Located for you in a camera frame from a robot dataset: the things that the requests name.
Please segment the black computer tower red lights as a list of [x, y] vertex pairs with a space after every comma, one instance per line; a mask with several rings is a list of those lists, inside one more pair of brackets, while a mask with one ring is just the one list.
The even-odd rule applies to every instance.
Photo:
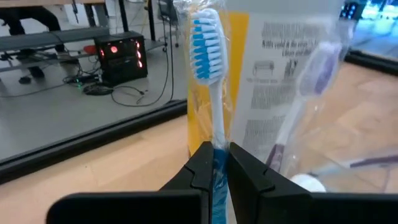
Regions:
[[144, 36], [129, 31], [94, 39], [102, 69], [101, 81], [109, 86], [145, 78], [147, 57]]

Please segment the blue toothbrush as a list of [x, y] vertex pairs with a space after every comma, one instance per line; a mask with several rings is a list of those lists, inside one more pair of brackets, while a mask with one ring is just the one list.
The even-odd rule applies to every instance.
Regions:
[[188, 58], [193, 79], [207, 88], [211, 103], [213, 190], [211, 224], [228, 224], [229, 142], [224, 128], [223, 84], [229, 72], [228, 38], [221, 22], [222, 0], [175, 0], [187, 26]]

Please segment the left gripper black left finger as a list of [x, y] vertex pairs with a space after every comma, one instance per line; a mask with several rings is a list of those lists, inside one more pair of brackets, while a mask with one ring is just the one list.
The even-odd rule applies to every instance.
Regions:
[[48, 210], [46, 224], [210, 224], [213, 146], [203, 142], [156, 191], [70, 194]]

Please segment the dark office chair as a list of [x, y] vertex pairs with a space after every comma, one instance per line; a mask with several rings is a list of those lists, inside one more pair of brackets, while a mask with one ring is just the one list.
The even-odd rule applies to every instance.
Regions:
[[157, 17], [158, 20], [162, 21], [162, 25], [164, 27], [164, 35], [160, 37], [159, 40], [163, 40], [165, 42], [162, 50], [166, 52], [167, 40], [171, 39], [173, 35], [175, 36], [175, 47], [179, 47], [181, 31], [178, 23], [177, 12], [173, 5], [173, 0], [157, 0], [157, 5]]

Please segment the purple toothbrush in clear wrap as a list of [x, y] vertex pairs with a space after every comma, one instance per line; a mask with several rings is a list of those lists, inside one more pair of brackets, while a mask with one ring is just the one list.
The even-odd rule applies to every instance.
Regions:
[[308, 99], [321, 96], [334, 79], [342, 60], [349, 49], [356, 22], [339, 19], [321, 37], [305, 62], [295, 84], [295, 98], [280, 127], [274, 147], [266, 164], [276, 172], [280, 171], [285, 146], [290, 135], [303, 115]]

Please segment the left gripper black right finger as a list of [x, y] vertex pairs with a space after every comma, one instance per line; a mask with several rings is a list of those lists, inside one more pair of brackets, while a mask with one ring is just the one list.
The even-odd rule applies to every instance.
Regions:
[[226, 170], [237, 224], [398, 224], [398, 194], [310, 192], [233, 142]]

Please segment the person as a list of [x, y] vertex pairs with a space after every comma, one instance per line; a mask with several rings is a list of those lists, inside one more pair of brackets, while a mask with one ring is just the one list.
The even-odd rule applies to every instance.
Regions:
[[[24, 35], [25, 30], [22, 26], [21, 19], [34, 19], [39, 21], [42, 25], [46, 26], [49, 31], [60, 31], [61, 27], [55, 14], [50, 12], [43, 6], [30, 6], [30, 7], [0, 7], [0, 19], [5, 22], [9, 28], [10, 35]], [[66, 53], [63, 44], [55, 46], [56, 52], [61, 57]], [[29, 49], [21, 50], [23, 56], [28, 56], [33, 53]], [[44, 73], [39, 67], [28, 68], [30, 74], [34, 78], [44, 78]]]

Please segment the black aluminium table frame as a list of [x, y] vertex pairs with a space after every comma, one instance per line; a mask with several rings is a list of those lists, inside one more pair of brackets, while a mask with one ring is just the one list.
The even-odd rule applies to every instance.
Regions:
[[[398, 80], [398, 58], [352, 50], [340, 70], [344, 80], [360, 75], [385, 76]], [[49, 144], [10, 159], [0, 160], [0, 185], [45, 169], [97, 147], [120, 140], [188, 113], [187, 100], [173, 100], [157, 109], [126, 118], [102, 128]]]

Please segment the grey low bench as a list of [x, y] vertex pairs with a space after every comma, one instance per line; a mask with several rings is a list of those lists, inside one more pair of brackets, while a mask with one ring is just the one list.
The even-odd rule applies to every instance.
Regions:
[[107, 35], [109, 35], [107, 27], [87, 27], [0, 37], [0, 60], [9, 61], [12, 56], [18, 55], [21, 61], [20, 65], [10, 63], [8, 67], [0, 67], [0, 73], [26, 69], [30, 71], [34, 78], [43, 78], [44, 73], [40, 68], [41, 65], [76, 61], [89, 56], [82, 50], [78, 50], [76, 55], [59, 58], [55, 54], [47, 53], [48, 49], [70, 42], [93, 40], [96, 37]]

